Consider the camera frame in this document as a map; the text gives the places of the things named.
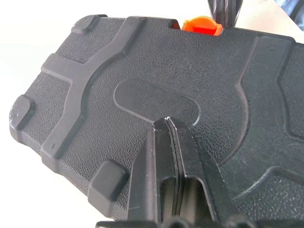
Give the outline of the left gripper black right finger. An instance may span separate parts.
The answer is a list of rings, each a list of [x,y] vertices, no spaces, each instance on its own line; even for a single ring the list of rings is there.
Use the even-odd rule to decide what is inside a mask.
[[[187,221],[228,221],[237,209],[216,161],[184,122],[169,118],[168,125],[183,181],[180,216]]]

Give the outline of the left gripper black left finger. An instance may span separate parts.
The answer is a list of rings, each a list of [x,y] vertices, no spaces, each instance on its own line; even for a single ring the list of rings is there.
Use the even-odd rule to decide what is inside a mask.
[[[175,182],[167,119],[154,122],[134,160],[128,199],[128,220],[162,222],[162,183]]]

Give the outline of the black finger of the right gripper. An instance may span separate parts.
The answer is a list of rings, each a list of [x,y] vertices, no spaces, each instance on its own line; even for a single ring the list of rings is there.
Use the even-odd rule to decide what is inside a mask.
[[[218,23],[223,24],[225,20],[225,0],[208,0],[212,18]]]
[[[234,27],[242,7],[243,0],[225,0],[225,27]]]

